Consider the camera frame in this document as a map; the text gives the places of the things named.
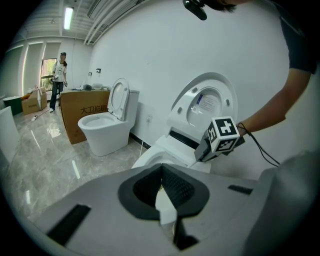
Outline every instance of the tiled floor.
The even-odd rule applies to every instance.
[[[11,165],[1,173],[9,203],[32,221],[84,183],[131,168],[141,149],[129,138],[126,147],[107,156],[95,156],[87,141],[69,142],[59,108],[53,113],[47,110],[14,116],[20,146]]]

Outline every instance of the man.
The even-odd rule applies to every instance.
[[[214,10],[232,13],[237,5],[249,1],[203,0],[202,3]],[[306,89],[311,74],[315,73],[316,59],[319,58],[316,56],[317,28],[312,20],[316,17],[312,6],[301,1],[272,2],[280,14],[282,32],[289,49],[289,73],[283,88],[258,112],[239,123],[240,127],[244,126],[250,132],[271,127],[286,119],[286,113]],[[241,128],[239,132],[242,136],[246,134]]]
[[[52,85],[52,95],[50,100],[50,110],[52,113],[56,108],[56,100],[57,100],[57,89],[59,89],[59,93],[64,90],[64,84],[67,86],[67,63],[66,63],[65,52],[60,53],[60,61],[57,61],[53,67],[53,85]]]

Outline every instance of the toilet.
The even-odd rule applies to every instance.
[[[133,165],[176,164],[209,173],[210,162],[196,162],[194,151],[213,117],[237,120],[238,101],[230,81],[215,72],[203,73],[182,90],[168,115],[164,135]]]
[[[106,156],[128,144],[138,98],[139,91],[130,90],[128,82],[120,78],[111,88],[108,112],[87,115],[78,121],[94,155]]]

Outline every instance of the white wall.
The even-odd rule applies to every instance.
[[[246,3],[235,13],[205,8],[201,21],[181,0],[152,0],[106,32],[93,47],[92,82],[111,86],[126,78],[140,90],[132,132],[153,145],[164,133],[172,103],[187,83],[206,72],[226,76],[237,94],[238,120],[260,109],[285,84],[288,48],[278,13],[263,3]],[[147,124],[147,115],[152,123]],[[263,148],[282,162],[305,147],[290,122],[255,133]],[[250,137],[229,156],[212,162],[212,173],[257,179],[272,167]]]
[[[16,71],[12,74],[9,74],[10,76],[17,76],[18,77],[18,92],[19,95],[24,95],[27,93],[27,90],[29,86],[27,84],[22,83],[22,76],[23,76],[23,70],[24,66],[30,65],[30,63],[25,62],[24,60],[28,59],[28,48],[29,45],[32,46],[34,43],[41,43],[42,47],[40,50],[40,58],[38,58],[38,63],[32,63],[32,65],[37,65],[37,75],[35,77],[35,81],[32,81],[32,84],[39,84],[39,74],[41,70],[42,65],[42,56],[44,55],[45,51],[45,45],[46,43],[50,42],[59,42],[61,43],[59,51],[57,53],[57,58],[60,58],[61,52],[66,52],[66,62],[68,64],[67,66],[67,76],[66,80],[68,82],[68,88],[77,88],[82,85],[83,81],[85,81],[88,77],[88,68],[89,68],[89,61],[92,53],[92,46],[91,45],[84,45],[83,40],[73,38],[65,38],[65,37],[38,37],[33,39],[28,39],[27,41],[20,41],[10,46],[11,48],[14,48],[18,45],[23,45],[21,56],[20,56],[20,62],[19,62],[19,68],[18,73]]]

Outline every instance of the toilet lid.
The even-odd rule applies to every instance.
[[[212,118],[237,120],[238,101],[230,81],[221,74],[199,75],[181,91],[167,119],[166,134],[177,132],[199,143]]]
[[[112,86],[108,100],[108,111],[121,121],[125,119],[129,85],[124,78],[119,78]]]

